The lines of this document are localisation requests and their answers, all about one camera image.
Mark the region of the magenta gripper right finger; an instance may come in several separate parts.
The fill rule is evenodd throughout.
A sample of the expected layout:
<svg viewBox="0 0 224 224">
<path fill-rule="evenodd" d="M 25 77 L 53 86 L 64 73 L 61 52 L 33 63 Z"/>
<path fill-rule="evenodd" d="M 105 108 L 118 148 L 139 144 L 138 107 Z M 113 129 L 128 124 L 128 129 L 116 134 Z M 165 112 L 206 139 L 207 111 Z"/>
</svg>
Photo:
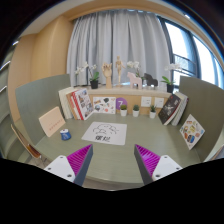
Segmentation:
<svg viewBox="0 0 224 224">
<path fill-rule="evenodd" d="M 182 169 L 168 155 L 159 156 L 140 145 L 134 146 L 134 155 L 145 185 Z"/>
</svg>

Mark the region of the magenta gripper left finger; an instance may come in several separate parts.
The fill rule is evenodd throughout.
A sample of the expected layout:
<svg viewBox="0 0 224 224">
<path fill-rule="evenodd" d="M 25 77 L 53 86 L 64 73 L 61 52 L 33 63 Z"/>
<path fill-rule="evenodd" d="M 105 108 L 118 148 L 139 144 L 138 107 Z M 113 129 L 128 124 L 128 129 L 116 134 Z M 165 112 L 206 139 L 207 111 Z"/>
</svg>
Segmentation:
<svg viewBox="0 0 224 224">
<path fill-rule="evenodd" d="M 60 155 L 46 168 L 48 171 L 65 180 L 82 186 L 93 156 L 93 145 L 87 145 L 69 156 Z"/>
</svg>

